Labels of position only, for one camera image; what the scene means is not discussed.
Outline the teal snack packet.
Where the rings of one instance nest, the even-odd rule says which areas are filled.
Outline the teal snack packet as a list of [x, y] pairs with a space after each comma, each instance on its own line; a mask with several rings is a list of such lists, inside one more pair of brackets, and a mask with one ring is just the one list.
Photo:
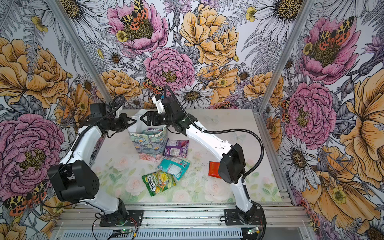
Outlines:
[[179, 181], [184, 176], [189, 166], [190, 163], [183, 159], [177, 157], [167, 157], [160, 162], [158, 169], [173, 175], [174, 178]]

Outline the green red snack packet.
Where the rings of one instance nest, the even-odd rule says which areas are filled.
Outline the green red snack packet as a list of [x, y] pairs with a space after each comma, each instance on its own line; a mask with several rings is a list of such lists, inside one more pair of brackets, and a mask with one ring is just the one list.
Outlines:
[[142, 134], [153, 136], [153, 135], [157, 135], [157, 134], [161, 133], [162, 131], [163, 131], [163, 129], [147, 129], [147, 130], [144, 130], [142, 132]]

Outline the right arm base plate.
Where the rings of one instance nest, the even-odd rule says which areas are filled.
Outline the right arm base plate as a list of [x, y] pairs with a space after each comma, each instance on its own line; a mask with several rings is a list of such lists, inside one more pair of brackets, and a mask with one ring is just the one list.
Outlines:
[[267, 224], [261, 209], [242, 212], [239, 209], [225, 209], [224, 222], [227, 226], [265, 226]]

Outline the green Fox's candy packet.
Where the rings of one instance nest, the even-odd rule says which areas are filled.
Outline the green Fox's candy packet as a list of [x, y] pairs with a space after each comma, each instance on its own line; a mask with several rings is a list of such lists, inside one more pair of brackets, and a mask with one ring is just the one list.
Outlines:
[[176, 186], [174, 176], [160, 170], [143, 175], [142, 180], [151, 197]]

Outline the purple snack packet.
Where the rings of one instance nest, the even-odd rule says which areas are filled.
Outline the purple snack packet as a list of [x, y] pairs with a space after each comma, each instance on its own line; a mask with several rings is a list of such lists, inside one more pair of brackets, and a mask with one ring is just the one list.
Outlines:
[[188, 140], [171, 140], [168, 139], [163, 156], [165, 157], [177, 157], [186, 158], [188, 155]]

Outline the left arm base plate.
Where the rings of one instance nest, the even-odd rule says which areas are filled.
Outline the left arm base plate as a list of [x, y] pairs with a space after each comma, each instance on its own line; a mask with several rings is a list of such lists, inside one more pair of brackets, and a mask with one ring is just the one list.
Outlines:
[[140, 227], [143, 210], [127, 210], [124, 214], [115, 212], [102, 217], [100, 227]]

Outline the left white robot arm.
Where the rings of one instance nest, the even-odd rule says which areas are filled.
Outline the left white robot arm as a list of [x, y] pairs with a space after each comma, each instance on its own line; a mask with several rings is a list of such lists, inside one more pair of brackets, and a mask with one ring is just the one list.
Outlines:
[[67, 155], [48, 170], [49, 181], [60, 201], [91, 206], [110, 224], [121, 226], [128, 220], [123, 201], [100, 189], [100, 180], [91, 169], [90, 160], [103, 134], [123, 132], [136, 122], [126, 114], [116, 118], [96, 114], [80, 124]]

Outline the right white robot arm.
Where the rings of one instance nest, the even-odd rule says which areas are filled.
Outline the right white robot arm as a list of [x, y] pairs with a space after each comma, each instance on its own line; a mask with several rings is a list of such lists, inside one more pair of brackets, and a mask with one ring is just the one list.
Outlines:
[[[173, 97], [161, 99], [153, 97], [157, 111], [149, 111], [140, 117], [147, 126], [173, 127], [184, 136], [200, 143], [209, 150], [219, 161], [219, 176], [231, 185], [238, 211], [238, 220], [249, 225], [257, 212], [258, 205], [254, 202], [246, 188], [246, 177], [250, 175], [261, 163], [264, 157], [264, 145], [261, 138], [254, 132], [246, 129], [230, 129], [223, 131], [207, 130], [197, 118], [186, 112], [177, 99]], [[243, 132], [252, 135], [260, 144], [261, 152], [257, 163], [248, 171], [245, 170], [246, 160], [241, 145], [232, 145], [218, 138], [217, 134]]]

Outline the floral paper gift bag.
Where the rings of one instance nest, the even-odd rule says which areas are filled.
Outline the floral paper gift bag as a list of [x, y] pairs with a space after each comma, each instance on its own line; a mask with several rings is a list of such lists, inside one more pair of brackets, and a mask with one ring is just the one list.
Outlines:
[[[168, 130], [166, 126], [146, 126], [140, 120], [140, 117], [145, 112], [147, 112], [147, 110], [139, 110], [131, 117], [136, 119], [137, 122], [128, 128], [130, 139], [141, 160], [153, 163], [160, 162], [164, 157], [163, 153], [168, 141]], [[143, 135], [142, 132], [147, 129], [163, 129], [163, 131], [153, 136]]]

